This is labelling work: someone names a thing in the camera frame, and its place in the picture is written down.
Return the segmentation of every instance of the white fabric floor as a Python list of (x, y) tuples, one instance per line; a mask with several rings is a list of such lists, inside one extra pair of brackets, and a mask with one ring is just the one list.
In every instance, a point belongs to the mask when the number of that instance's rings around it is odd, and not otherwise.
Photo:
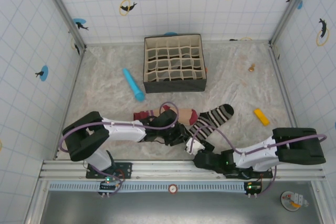
[[(122, 68), (128, 68), (144, 91), (143, 45), (89, 47), (84, 55), (65, 126), (91, 111), (112, 120), (132, 121), (133, 112), (158, 108), (165, 101), (179, 108), (192, 108), (198, 113), (223, 103), (230, 104), (235, 113), (220, 130), (236, 147), (246, 147), (265, 140), (272, 129), (289, 127), (289, 119), (268, 53), (268, 45), (250, 42), (203, 43), (208, 68), (204, 92), (145, 94), (138, 102), (128, 86)], [(248, 68), (255, 64), (255, 71)], [(263, 126), (254, 115), (260, 108), (270, 120)], [(218, 133), (208, 139), (220, 153), (229, 148)], [(159, 143), (131, 141), (105, 142), (114, 159), (193, 159), (184, 144), (173, 147)], [(58, 152), (57, 159), (69, 159)]]

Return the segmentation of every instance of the organizer compartment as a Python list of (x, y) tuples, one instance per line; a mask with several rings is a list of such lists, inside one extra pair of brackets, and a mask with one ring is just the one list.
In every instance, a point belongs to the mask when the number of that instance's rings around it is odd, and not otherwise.
[(146, 93), (205, 90), (206, 72), (199, 34), (147, 37), (144, 43)]

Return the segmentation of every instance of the striped sock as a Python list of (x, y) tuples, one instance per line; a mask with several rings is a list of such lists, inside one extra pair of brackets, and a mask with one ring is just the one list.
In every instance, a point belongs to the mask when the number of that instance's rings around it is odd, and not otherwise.
[[(218, 128), (229, 120), (233, 114), (234, 110), (229, 104), (223, 104), (213, 110), (203, 112), (200, 114), (195, 124), (189, 129), (189, 132), (194, 135), (198, 128), (205, 125), (211, 125)], [(204, 128), (196, 135), (196, 139), (199, 141), (206, 140), (213, 132), (213, 129)]]

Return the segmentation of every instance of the blue circle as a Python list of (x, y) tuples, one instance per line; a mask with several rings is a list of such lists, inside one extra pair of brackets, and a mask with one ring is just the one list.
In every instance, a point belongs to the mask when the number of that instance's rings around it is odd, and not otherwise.
[(48, 66), (47, 66), (47, 65), (44, 65), (44, 66), (41, 68), (41, 71), (44, 72), (44, 73), (40, 76), (41, 81), (45, 81), (45, 80), (47, 80), (47, 77), (48, 77), (48, 74), (49, 74)]
[(177, 33), (174, 33), (173, 31), (169, 31), (168, 33), (165, 33), (164, 36), (174, 36), (177, 35)]
[(82, 18), (74, 18), (73, 19), (73, 22), (79, 22), (81, 24), (85, 24), (86, 23), (86, 20), (85, 19), (82, 19)]
[(298, 6), (298, 10), (302, 8), (302, 5), (303, 5), (303, 2), (302, 2), (302, 0), (301, 0), (300, 4), (299, 4), (299, 6)]

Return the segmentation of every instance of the aluminum frame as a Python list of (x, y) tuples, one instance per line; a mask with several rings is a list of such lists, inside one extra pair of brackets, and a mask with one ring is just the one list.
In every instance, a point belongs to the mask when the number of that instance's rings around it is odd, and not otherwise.
[[(65, 23), (67, 24), (73, 38), (82, 51), (84, 51), (86, 45), (81, 35), (79, 34), (76, 26), (74, 25), (71, 16), (65, 8), (62, 0), (53, 0), (57, 9), (60, 11)], [(294, 13), (300, 0), (291, 0), (287, 10), (281, 18), (276, 31), (270, 40), (272, 46), (280, 37), (290, 17)], [(286, 106), (288, 116), (290, 118), (291, 126), (297, 126), (295, 115), (291, 107), (289, 96), (286, 91), (285, 84), (283, 82), (280, 68), (276, 60), (275, 54), (272, 48), (269, 49), (269, 55), (272, 60), (272, 64), (277, 76), (277, 80), (281, 89), (281, 94)], [(76, 78), (72, 83), (72, 92), (76, 84), (77, 75), (80, 69), (81, 60), (76, 70)], [(222, 174), (217, 174), (214, 171), (198, 169), (194, 166), (192, 161), (131, 161), (133, 163), (132, 177), (128, 181), (131, 182), (235, 182), (241, 180), (226, 179)], [(25, 224), (40, 223), (43, 214), (44, 206), (46, 204), (47, 195), (50, 189), (50, 185), (53, 182), (72, 181), (74, 183), (91, 183), (97, 181), (96, 179), (86, 179), (86, 170), (83, 167), (82, 162), (72, 161), (44, 161), (41, 168), (40, 179), (37, 183), (33, 199), (30, 204), (30, 208), (25, 220)], [(325, 194), (323, 183), (326, 182), (322, 166), (297, 166), (297, 165), (281, 165), (278, 168), (277, 180), (280, 181), (298, 181), (309, 180), (311, 181), (314, 189), (317, 204), (319, 206), (323, 223), (333, 223), (333, 216), (331, 215), (328, 207), (328, 199)]]
[(296, 10), (297, 6), (299, 5), (301, 0), (290, 0), (289, 6), (286, 9), (285, 13), (280, 19), (280, 23), (278, 24), (277, 28), (275, 29), (275, 32), (272, 36), (272, 39), (270, 40), (270, 44), (274, 45), (278, 39), (281, 36), (281, 33), (285, 29), (286, 25), (289, 22), (289, 19), (292, 17), (294, 11)]

